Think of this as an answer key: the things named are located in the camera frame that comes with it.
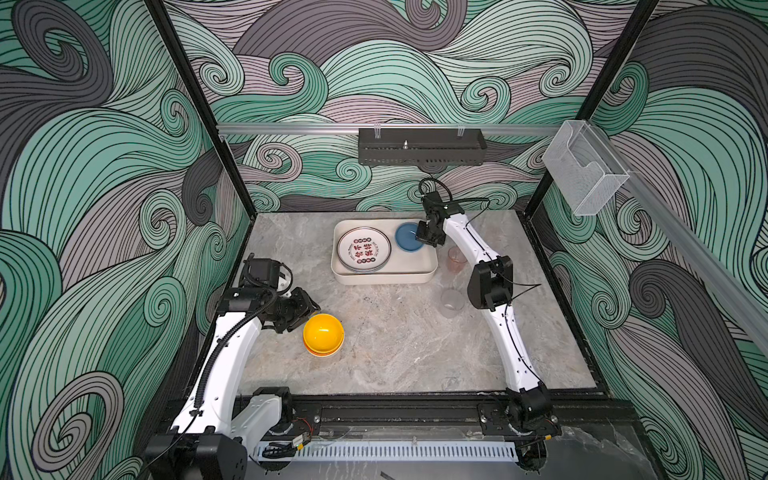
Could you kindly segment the blue bowl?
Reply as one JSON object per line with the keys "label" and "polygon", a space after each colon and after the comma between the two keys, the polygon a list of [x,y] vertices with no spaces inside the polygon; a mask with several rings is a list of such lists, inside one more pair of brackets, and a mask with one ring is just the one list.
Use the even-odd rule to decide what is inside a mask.
{"label": "blue bowl", "polygon": [[405,222],[398,226],[395,231],[395,241],[397,246],[409,253],[420,250],[424,243],[418,239],[418,224],[414,222]]}

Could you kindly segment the yellow bowl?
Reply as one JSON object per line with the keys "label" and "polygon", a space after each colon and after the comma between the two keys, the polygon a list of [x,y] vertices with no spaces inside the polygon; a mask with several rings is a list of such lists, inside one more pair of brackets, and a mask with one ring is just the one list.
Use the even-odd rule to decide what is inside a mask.
{"label": "yellow bowl", "polygon": [[302,331],[305,348],[314,356],[334,355],[343,345],[345,331],[342,323],[333,315],[317,314],[312,316]]}

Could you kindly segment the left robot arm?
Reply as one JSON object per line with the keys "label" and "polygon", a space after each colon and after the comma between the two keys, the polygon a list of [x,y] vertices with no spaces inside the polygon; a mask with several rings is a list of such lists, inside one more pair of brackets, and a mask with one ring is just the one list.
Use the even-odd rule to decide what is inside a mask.
{"label": "left robot arm", "polygon": [[289,333],[319,311],[305,290],[293,284],[284,263],[249,256],[238,284],[227,289],[217,308],[214,334],[202,367],[168,431],[155,435],[144,453],[140,474],[149,479],[243,479],[270,431],[289,435],[273,456],[295,454],[313,427],[295,416],[287,387],[258,389],[236,407],[250,351],[265,330]]}

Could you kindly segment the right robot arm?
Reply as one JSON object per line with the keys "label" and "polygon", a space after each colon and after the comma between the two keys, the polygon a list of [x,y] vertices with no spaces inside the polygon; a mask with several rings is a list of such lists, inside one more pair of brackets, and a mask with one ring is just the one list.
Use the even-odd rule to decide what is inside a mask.
{"label": "right robot arm", "polygon": [[506,415],[512,430],[531,438],[557,435],[549,391],[532,366],[514,316],[511,258],[482,239],[457,200],[445,200],[432,191],[422,195],[422,206],[426,219],[418,224],[417,239],[437,247],[449,238],[472,264],[467,297],[486,320],[499,351],[509,398]]}

